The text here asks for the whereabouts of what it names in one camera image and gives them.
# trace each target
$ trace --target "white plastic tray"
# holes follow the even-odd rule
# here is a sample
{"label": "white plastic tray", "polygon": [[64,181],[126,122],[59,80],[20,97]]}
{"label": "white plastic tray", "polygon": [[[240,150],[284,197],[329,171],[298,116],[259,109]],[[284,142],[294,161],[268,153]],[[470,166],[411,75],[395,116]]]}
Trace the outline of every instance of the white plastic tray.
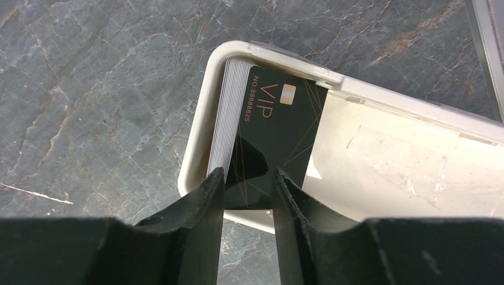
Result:
{"label": "white plastic tray", "polygon": [[[303,190],[352,219],[397,216],[504,218],[504,128],[276,52],[232,41],[209,58],[178,189],[206,175],[224,63],[233,56],[316,80],[329,89]],[[270,210],[224,217],[274,233]]]}

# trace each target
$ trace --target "marble countertop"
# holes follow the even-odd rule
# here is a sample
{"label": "marble countertop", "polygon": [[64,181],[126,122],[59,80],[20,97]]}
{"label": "marble countertop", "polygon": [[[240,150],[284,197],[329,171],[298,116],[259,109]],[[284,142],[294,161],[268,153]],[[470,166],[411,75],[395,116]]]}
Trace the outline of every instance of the marble countertop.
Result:
{"label": "marble countertop", "polygon": [[[492,118],[462,0],[6,0],[0,216],[135,223],[179,198],[206,62],[256,40]],[[275,237],[223,227],[219,284],[278,284]]]}

